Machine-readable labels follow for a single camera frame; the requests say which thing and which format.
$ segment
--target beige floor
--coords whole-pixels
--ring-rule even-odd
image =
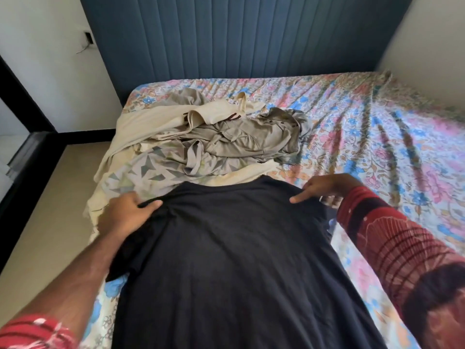
[[[0,275],[0,326],[87,245],[91,224],[82,212],[109,145],[67,146]]]

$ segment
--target red sleeve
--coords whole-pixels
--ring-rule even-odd
[[[75,349],[76,340],[61,323],[41,315],[15,318],[0,329],[0,348]]]
[[[364,186],[346,196],[337,219],[420,346],[461,347],[465,258]]]

